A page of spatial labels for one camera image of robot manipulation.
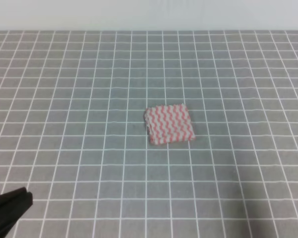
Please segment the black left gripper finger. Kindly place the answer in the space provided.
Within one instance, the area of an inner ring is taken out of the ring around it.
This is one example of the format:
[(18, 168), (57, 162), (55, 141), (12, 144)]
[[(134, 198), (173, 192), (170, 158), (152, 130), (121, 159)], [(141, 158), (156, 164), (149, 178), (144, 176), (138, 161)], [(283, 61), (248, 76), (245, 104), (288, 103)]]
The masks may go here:
[(22, 187), (0, 195), (0, 238), (4, 238), (33, 205), (33, 194)]

